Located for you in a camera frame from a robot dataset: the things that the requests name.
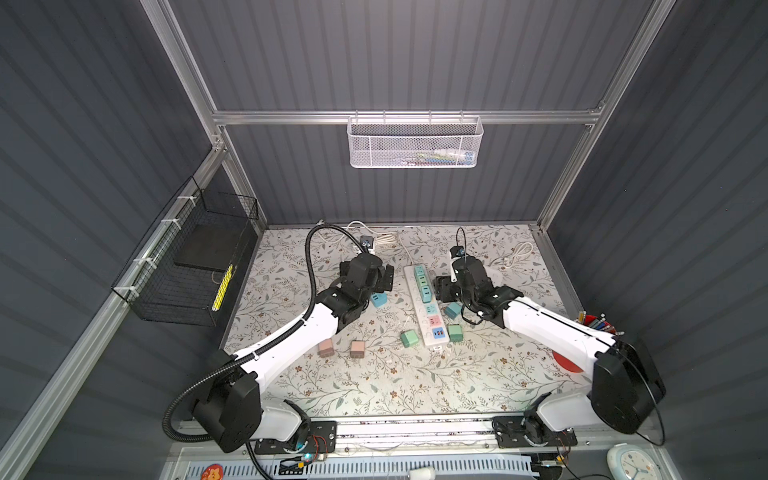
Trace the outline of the teal plug adapter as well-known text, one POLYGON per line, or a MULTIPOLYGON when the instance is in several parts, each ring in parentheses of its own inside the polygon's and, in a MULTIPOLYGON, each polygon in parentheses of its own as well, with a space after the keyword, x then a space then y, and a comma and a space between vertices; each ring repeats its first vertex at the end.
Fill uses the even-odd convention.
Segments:
POLYGON ((420 297, 424 304, 432 302, 433 293, 430 287, 429 278, 426 269, 422 265, 416 265, 414 267, 414 277, 418 285, 420 297))

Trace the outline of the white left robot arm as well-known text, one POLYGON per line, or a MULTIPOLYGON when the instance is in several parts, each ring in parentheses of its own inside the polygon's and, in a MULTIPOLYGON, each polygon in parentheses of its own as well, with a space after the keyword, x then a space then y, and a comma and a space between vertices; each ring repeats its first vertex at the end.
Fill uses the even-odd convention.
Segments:
POLYGON ((300 449, 311 421, 290 400, 264 400, 262 393, 305 353, 353 323, 372 295, 392 289, 394 267, 368 252, 340 265, 341 275, 311 295, 310 309, 262 341, 233 355, 215 357, 219 371, 194 392, 193 418, 225 453, 248 440, 288 442, 300 449))

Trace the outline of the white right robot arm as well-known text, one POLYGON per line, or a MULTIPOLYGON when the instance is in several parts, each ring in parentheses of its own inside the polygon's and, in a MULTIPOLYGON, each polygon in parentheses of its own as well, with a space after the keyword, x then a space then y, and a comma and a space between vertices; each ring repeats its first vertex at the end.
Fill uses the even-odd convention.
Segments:
POLYGON ((507 285, 496 286, 483 263, 461 246, 450 250, 450 272, 435 279, 437 297, 458 302, 478 322, 522 334, 576 365, 589 385, 546 393, 525 411, 520 428, 528 441, 544 445, 575 427, 604 424, 635 434, 659 412, 667 389, 640 340, 592 329, 552 312, 507 285))

